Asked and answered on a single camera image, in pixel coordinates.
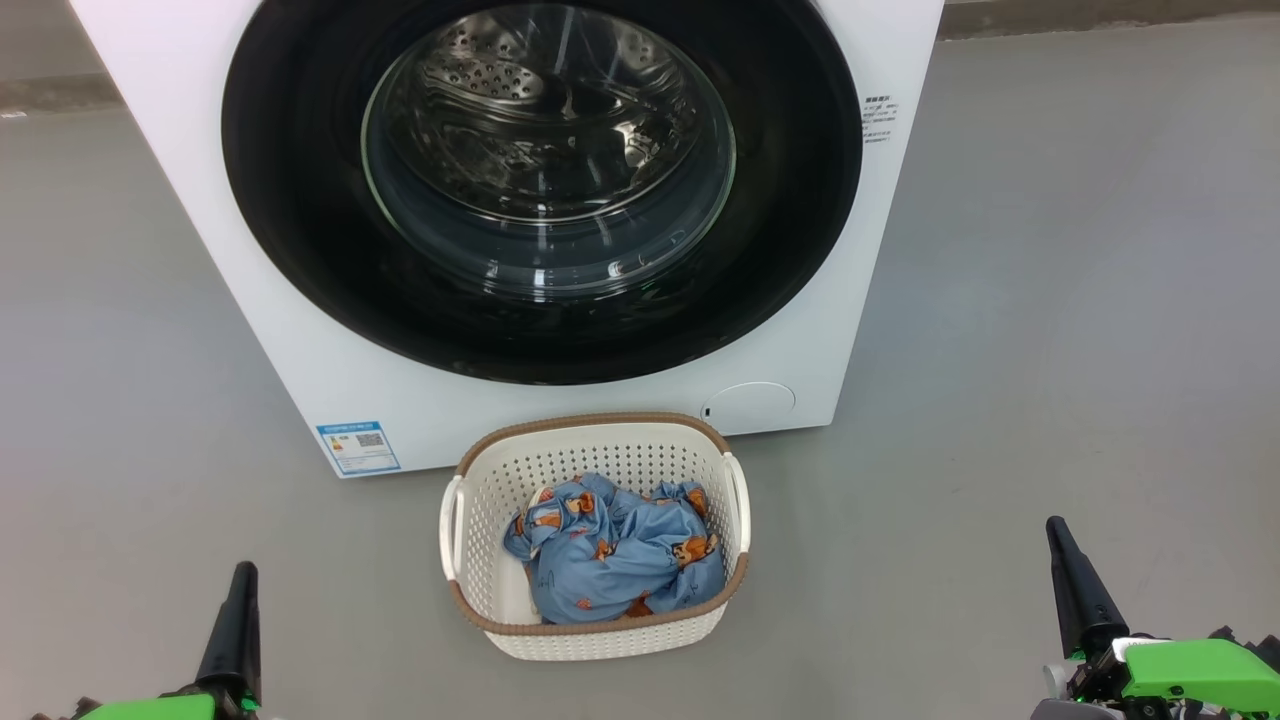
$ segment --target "brown basket rim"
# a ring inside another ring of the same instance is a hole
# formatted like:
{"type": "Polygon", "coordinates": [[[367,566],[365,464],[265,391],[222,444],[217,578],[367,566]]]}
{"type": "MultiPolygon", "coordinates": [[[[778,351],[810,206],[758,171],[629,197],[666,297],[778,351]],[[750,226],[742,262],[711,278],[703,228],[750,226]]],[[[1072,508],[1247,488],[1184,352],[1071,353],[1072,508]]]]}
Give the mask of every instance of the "brown basket rim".
{"type": "MultiPolygon", "coordinates": [[[[509,425],[486,434],[480,438],[477,443],[471,446],[471,450],[462,456],[462,461],[458,462],[457,474],[466,477],[467,471],[471,470],[471,464],[475,462],[476,457],[479,457],[483,451],[507,438],[543,430],[623,423],[673,423],[677,425],[685,425],[707,436],[707,438],[712,441],[721,454],[730,451],[728,442],[724,439],[724,436],[716,432],[716,428],[712,428],[698,418],[684,415],[681,413],[602,413],[595,415],[570,415],[567,418],[552,418],[548,420],[535,420],[532,423],[509,425]]],[[[449,580],[449,591],[453,593],[453,600],[457,602],[458,610],[462,611],[462,615],[465,615],[472,625],[486,633],[493,633],[495,635],[522,637],[589,635],[635,630],[639,628],[653,628],[657,625],[678,623],[681,620],[707,615],[733,597],[733,593],[737,592],[739,587],[742,584],[742,579],[746,577],[746,566],[749,564],[750,552],[740,552],[737,556],[737,565],[733,568],[733,574],[730,577],[728,582],[724,583],[724,588],[717,593],[716,597],[692,607],[685,607],[682,610],[676,610],[675,612],[649,615],[645,618],[620,618],[617,620],[582,623],[577,625],[515,625],[509,623],[495,623],[484,615],[480,615],[474,607],[471,607],[466,596],[462,594],[462,585],[458,580],[449,580]]]]}

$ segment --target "blue cloth with bear print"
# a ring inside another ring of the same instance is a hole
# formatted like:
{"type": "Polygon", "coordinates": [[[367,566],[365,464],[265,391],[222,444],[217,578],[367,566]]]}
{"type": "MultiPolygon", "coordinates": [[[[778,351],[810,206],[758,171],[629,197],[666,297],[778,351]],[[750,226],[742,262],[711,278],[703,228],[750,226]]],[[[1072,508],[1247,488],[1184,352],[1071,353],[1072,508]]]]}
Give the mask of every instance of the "blue cloth with bear print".
{"type": "Polygon", "coordinates": [[[724,588],[707,507],[698,483],[662,483],[643,496],[586,473],[516,512],[503,546],[525,564],[547,623],[671,612],[724,588]]]}

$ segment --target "blue label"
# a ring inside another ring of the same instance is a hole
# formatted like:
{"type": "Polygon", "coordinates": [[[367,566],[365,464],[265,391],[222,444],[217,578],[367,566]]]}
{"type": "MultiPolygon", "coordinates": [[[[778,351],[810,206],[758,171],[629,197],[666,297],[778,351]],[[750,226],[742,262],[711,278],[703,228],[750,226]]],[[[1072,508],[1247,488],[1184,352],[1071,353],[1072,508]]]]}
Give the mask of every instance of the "blue label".
{"type": "Polygon", "coordinates": [[[316,432],[343,477],[394,473],[401,469],[381,423],[316,425],[316,432]]]}

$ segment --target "white washing machine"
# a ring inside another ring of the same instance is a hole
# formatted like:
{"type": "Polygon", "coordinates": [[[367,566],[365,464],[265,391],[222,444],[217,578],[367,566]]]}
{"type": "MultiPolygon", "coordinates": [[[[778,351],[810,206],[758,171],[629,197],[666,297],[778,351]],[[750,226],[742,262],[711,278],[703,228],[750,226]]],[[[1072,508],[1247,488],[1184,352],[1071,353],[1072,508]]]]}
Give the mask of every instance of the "white washing machine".
{"type": "Polygon", "coordinates": [[[942,0],[73,0],[340,475],[831,421],[942,0]]]}

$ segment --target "laundry basket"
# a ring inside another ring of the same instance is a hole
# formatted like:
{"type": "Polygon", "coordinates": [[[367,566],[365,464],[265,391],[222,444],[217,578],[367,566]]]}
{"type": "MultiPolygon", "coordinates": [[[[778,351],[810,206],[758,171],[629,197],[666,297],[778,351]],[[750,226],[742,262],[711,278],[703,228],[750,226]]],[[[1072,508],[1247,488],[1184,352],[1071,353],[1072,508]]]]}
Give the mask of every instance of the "laundry basket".
{"type": "Polygon", "coordinates": [[[742,583],[750,546],[742,468],[719,433],[686,415],[580,415],[498,430],[462,459],[440,503],[440,565],[453,598],[495,646],[522,660],[603,660],[695,643],[719,623],[742,583]],[[588,471],[636,492],[662,480],[701,483],[708,529],[722,542],[724,589],[675,612],[541,624],[524,566],[502,547],[502,537],[534,492],[588,471]]]}

